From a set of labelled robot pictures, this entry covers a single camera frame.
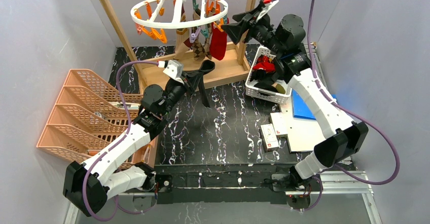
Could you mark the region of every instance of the orange clothespin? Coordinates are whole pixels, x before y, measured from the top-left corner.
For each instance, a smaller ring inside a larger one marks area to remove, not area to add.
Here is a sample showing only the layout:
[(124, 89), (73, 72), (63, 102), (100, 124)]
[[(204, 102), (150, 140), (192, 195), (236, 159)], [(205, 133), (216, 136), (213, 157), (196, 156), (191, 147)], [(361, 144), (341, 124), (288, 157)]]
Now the orange clothespin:
[(163, 16), (164, 15), (164, 8), (161, 8), (160, 9), (160, 12), (158, 12), (161, 16)]
[[(134, 15), (138, 18), (138, 19), (142, 19), (142, 16), (139, 13), (138, 9), (134, 10)], [(156, 40), (157, 38), (155, 37), (155, 34), (153, 32), (149, 32), (145, 29), (145, 27), (143, 25), (139, 25), (136, 23), (136, 30), (137, 30), (137, 34), (141, 35), (142, 32), (145, 33), (146, 35), (148, 35), (150, 38)]]
[(215, 4), (215, 14), (219, 14), (221, 12), (221, 6), (218, 4), (218, 0), (216, 0)]
[(221, 29), (221, 26), (224, 25), (224, 19), (223, 18), (220, 19), (219, 25), (216, 22), (214, 22), (213, 24), (215, 25), (216, 28), (218, 28), (218, 30), (220, 30), (221, 32), (224, 32), (224, 30)]
[(151, 10), (151, 5), (148, 2), (145, 2), (146, 6), (147, 6), (147, 13), (149, 18), (151, 18), (152, 16), (152, 10)]
[(163, 28), (160, 29), (160, 33), (158, 33), (158, 31), (154, 28), (151, 28), (151, 31), (162, 43), (167, 43), (166, 33), (164, 32)]
[[(142, 16), (140, 15), (140, 13), (139, 13), (139, 10), (138, 9), (135, 9), (134, 10), (134, 15), (138, 18), (138, 19), (142, 19)], [(136, 25), (136, 30), (137, 30), (137, 34), (142, 34), (142, 26), (141, 25), (139, 25), (139, 24), (137, 24), (137, 23), (135, 23), (135, 25)]]
[(212, 8), (213, 8), (213, 2), (212, 4), (209, 5), (209, 0), (206, 0), (206, 15), (209, 14)]

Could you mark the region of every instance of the wooden rack frame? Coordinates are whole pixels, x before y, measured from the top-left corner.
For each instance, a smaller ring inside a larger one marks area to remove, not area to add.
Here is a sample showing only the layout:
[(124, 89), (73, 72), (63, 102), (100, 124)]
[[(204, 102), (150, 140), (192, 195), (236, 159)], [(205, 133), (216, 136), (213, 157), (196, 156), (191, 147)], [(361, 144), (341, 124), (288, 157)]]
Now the wooden rack frame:
[[(256, 0), (246, 0), (245, 11), (251, 10), (254, 7), (255, 2)], [(122, 28), (121, 23), (118, 20), (117, 15), (115, 14), (111, 3), (109, 0), (100, 0), (100, 3), (109, 17), (121, 43), (123, 44), (128, 57), (131, 61), (136, 61), (137, 57), (130, 45), (130, 42), (128, 41), (128, 38), (124, 32), (124, 29)], [(214, 59), (214, 62), (217, 65), (215, 70), (206, 75), (204, 78), (206, 88), (246, 79), (250, 70), (250, 66), (245, 58), (245, 46), (246, 45), (243, 42), (240, 42), (238, 45), (227, 43), (227, 51), (224, 59), (221, 61)], [(175, 54), (171, 54), (148, 60), (168, 60), (172, 59), (174, 56)], [(184, 64), (184, 68), (186, 70), (198, 69), (200, 67), (200, 63), (196, 63), (194, 61), (192, 51), (185, 53), (185, 55), (180, 59), (180, 62)], [(145, 87), (151, 84), (158, 84), (164, 88), (168, 77), (163, 74), (160, 69), (157, 69), (155, 65), (135, 64), (134, 66), (139, 76), (140, 93), (143, 94)]]

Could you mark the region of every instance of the blue pad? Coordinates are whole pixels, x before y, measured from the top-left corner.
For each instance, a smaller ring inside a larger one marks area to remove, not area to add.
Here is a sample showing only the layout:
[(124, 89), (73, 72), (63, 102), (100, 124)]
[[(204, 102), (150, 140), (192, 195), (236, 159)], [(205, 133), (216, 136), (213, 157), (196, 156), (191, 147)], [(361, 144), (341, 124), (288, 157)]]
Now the blue pad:
[(315, 120), (315, 117), (306, 105), (305, 101), (299, 96), (299, 94), (295, 90), (293, 90), (293, 117)]

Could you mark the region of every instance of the slotted basket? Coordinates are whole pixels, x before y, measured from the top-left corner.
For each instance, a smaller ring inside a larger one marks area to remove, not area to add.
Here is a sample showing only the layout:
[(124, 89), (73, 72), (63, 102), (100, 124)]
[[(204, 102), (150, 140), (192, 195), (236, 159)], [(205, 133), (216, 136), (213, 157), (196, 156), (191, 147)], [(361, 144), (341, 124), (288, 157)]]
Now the slotted basket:
[[(142, 95), (124, 94), (127, 103), (140, 103)], [(127, 129), (125, 110), (110, 102), (121, 101), (118, 91), (93, 71), (71, 69), (57, 98), (37, 147), (67, 161), (82, 162), (88, 151), (99, 151)], [(135, 118), (138, 110), (129, 110)], [(139, 149), (121, 165), (143, 161), (154, 165), (157, 139)]]
[(259, 98), (266, 101), (275, 102), (278, 104), (285, 104), (286, 100), (291, 96), (291, 88), (287, 85), (286, 94), (281, 94), (277, 92), (271, 92), (268, 90), (260, 89), (255, 86), (252, 86), (251, 83), (251, 75), (253, 73), (252, 68), (257, 64), (258, 58), (261, 56), (267, 56), (269, 58), (275, 58), (276, 56), (270, 54), (270, 50), (264, 46), (259, 46), (257, 49), (257, 54), (254, 58), (253, 64), (251, 66), (251, 70), (249, 71), (248, 78), (246, 78), (245, 87), (246, 87), (246, 95)]

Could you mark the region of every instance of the patterned sock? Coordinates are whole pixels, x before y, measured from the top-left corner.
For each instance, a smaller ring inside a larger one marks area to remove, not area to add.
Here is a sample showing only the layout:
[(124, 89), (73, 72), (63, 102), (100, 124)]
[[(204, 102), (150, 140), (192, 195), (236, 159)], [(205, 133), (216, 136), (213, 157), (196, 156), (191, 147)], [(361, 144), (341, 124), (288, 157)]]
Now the patterned sock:
[[(199, 13), (200, 13), (200, 10), (194, 10), (194, 13), (193, 13), (193, 19), (194, 20), (199, 20), (200, 19)], [(191, 29), (191, 31), (193, 33), (195, 33), (197, 31), (197, 27), (193, 27)], [(199, 41), (199, 37), (197, 37), (197, 39), (192, 44), (192, 48), (193, 48), (193, 52), (194, 52), (194, 60), (196, 60), (197, 62), (203, 61), (205, 55), (204, 55), (203, 46), (202, 46), (202, 44)]]
[[(212, 8), (212, 10), (209, 12), (209, 14), (207, 16), (210, 17), (210, 16), (213, 16), (214, 14), (215, 14), (215, 8)], [(210, 38), (212, 36), (212, 25), (207, 24), (206, 29), (207, 29), (207, 33), (209, 34), (209, 36), (207, 38), (205, 38), (205, 40), (204, 40), (203, 49), (204, 49), (204, 54), (206, 55), (206, 57), (208, 59), (212, 59), (212, 55), (210, 54), (210, 49), (209, 49)]]

